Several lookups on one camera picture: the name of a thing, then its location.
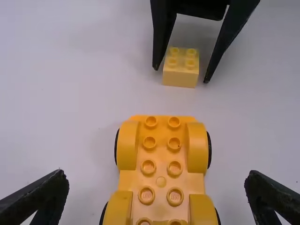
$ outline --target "white table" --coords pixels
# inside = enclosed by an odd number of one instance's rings
[[[300,192],[300,3],[264,0],[208,85],[161,85],[148,0],[0,2],[0,199],[61,168],[60,224],[99,223],[118,184],[113,147],[134,114],[205,123],[206,176],[223,225],[254,225],[244,180],[255,169]],[[222,22],[179,15],[170,44],[201,51]]]

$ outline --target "yellow toy car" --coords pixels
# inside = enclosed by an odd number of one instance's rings
[[[205,194],[210,136],[190,116],[137,115],[115,140],[118,190],[100,225],[221,225]]]

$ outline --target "black tire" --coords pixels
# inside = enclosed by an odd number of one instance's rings
[[[208,165],[207,165],[207,168],[210,167],[210,164],[211,164],[211,140],[210,140],[210,134],[208,132],[207,133],[207,140],[208,140]]]
[[[117,165],[117,143],[118,143],[119,131],[120,129],[118,129],[116,134],[116,139],[114,140],[114,162],[116,163],[116,165]]]
[[[105,211],[106,211],[107,204],[108,204],[108,202],[105,204],[105,206],[104,206],[104,208],[103,208],[103,210],[102,210],[99,225],[102,225],[102,224],[103,224],[103,220],[104,220],[104,215],[105,215]]]
[[[221,220],[220,220],[220,217],[219,217],[219,214],[218,214],[218,211],[216,208],[215,208],[215,211],[216,211],[216,215],[217,215],[217,224],[221,225]]]

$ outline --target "yellow lego duplo brick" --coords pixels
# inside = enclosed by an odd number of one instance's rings
[[[103,225],[218,224],[204,188],[209,143],[202,123],[133,116],[120,127],[116,146],[120,179]]]
[[[194,88],[199,77],[199,51],[170,47],[165,57],[163,85]]]

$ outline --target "lego logo on stud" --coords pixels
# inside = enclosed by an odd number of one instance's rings
[[[186,67],[188,69],[193,69],[193,68],[195,68],[195,66],[196,66],[195,60],[192,60],[192,59],[187,59],[186,60]]]
[[[142,144],[146,150],[152,150],[156,146],[156,141],[154,137],[146,137]]]
[[[168,120],[168,125],[171,129],[176,129],[180,126],[180,120],[178,117],[172,116],[169,120]]]
[[[189,48],[189,49],[187,49],[187,57],[188,58],[195,58],[196,57],[196,54],[197,54],[197,51],[196,51],[196,49],[194,49],[194,48]]]
[[[179,54],[179,48],[171,47],[170,54],[171,54],[171,56],[176,57]]]
[[[182,225],[182,222],[178,219],[172,219],[168,222],[168,225]]]
[[[181,205],[183,197],[183,192],[178,187],[172,187],[167,192],[167,201],[173,207]]]
[[[155,199],[155,193],[153,188],[149,186],[143,187],[138,194],[140,202],[144,205],[151,205]]]
[[[172,137],[169,139],[167,146],[170,151],[177,152],[181,148],[181,143],[177,137]]]
[[[167,166],[168,175],[171,177],[178,177],[182,173],[181,164],[177,161],[172,161]]]
[[[152,160],[146,160],[141,165],[141,171],[145,176],[151,176],[156,171],[156,165]]]
[[[136,225],[152,225],[152,221],[149,220],[148,218],[144,217],[144,218],[139,219],[136,222]]]
[[[149,116],[145,120],[145,125],[147,128],[154,128],[157,125],[157,123],[158,123],[158,121],[157,121],[156,117],[154,117],[154,116]]]
[[[168,58],[167,60],[167,64],[169,67],[173,68],[173,67],[176,67],[177,66],[177,59],[176,58]]]

